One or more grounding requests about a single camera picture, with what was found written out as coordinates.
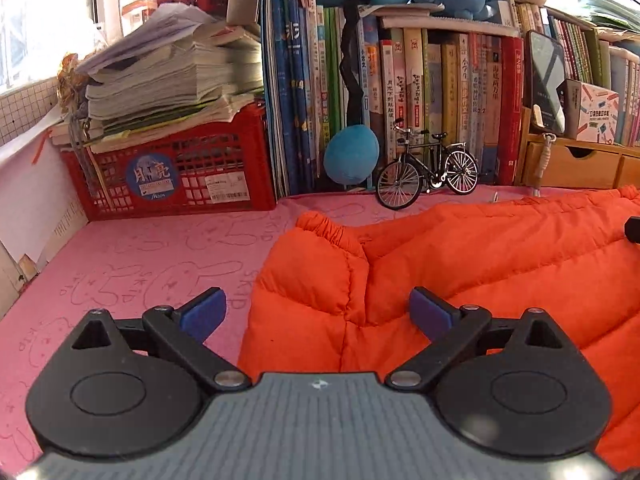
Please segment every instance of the miniature bicycle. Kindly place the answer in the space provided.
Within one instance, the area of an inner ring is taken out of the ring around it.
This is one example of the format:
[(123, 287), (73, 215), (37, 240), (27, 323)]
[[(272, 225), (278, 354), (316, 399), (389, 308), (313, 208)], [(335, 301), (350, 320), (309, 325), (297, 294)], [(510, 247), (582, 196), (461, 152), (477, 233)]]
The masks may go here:
[[(478, 164), (475, 158), (465, 149), (465, 142), (457, 142), (445, 146), (442, 140), (446, 133), (431, 134), (435, 142), (414, 144), (410, 146), (410, 137), (424, 135), (423, 130), (415, 134), (411, 128), (401, 128), (396, 121), (395, 130), (398, 137), (398, 159), (387, 164), (376, 183), (376, 197), (386, 208), (399, 210), (409, 207), (418, 200), (420, 192), (426, 193), (447, 184), (450, 190), (458, 195), (471, 193), (478, 185)], [(418, 160), (410, 150), (426, 148), (425, 160), (428, 165)]]

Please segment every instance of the round blue sticker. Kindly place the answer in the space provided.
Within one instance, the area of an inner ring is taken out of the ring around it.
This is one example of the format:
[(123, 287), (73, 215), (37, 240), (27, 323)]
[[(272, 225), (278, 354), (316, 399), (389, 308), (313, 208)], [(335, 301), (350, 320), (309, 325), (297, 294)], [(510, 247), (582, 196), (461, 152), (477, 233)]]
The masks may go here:
[(146, 200), (168, 198), (180, 180), (171, 159), (162, 153), (147, 153), (133, 159), (127, 166), (127, 185)]

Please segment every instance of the triangular hole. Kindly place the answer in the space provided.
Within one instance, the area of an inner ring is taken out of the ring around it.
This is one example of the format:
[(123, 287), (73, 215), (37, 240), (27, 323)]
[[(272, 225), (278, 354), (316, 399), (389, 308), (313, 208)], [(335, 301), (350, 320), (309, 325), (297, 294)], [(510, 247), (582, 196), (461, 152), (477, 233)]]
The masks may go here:
[(529, 346), (542, 346), (544, 348), (562, 348), (562, 342), (544, 321), (534, 321), (527, 337)]
[(87, 348), (101, 348), (110, 345), (109, 334), (107, 334), (102, 322), (93, 320), (86, 324), (71, 348), (74, 350), (86, 350)]

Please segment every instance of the wooden drawer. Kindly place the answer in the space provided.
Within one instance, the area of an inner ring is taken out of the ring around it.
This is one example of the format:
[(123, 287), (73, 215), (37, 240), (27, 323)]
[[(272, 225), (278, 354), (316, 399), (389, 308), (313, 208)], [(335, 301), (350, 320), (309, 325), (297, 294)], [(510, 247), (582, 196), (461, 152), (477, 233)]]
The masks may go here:
[(620, 160), (616, 187), (628, 186), (629, 184), (640, 189), (640, 158), (623, 155)]
[[(530, 142), (527, 147), (523, 172), (525, 186), (532, 186), (534, 183), (533, 174), (538, 166), (542, 147), (538, 142)], [(616, 182), (619, 162), (620, 155), (617, 153), (553, 144), (551, 160), (542, 177), (541, 185), (610, 189)]]

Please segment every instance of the orange puffer jacket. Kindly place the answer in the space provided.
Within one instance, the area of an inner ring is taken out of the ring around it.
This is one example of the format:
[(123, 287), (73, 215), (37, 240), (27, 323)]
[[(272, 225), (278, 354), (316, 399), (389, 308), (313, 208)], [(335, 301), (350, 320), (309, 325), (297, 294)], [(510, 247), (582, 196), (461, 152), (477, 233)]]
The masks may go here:
[(443, 204), (349, 228), (317, 212), (282, 236), (255, 282), (239, 367), (385, 376), (429, 343), (407, 300), (424, 286), (496, 317), (543, 307), (605, 381), (613, 412), (598, 452), (640, 466), (640, 246), (623, 225), (640, 194), (620, 190)]

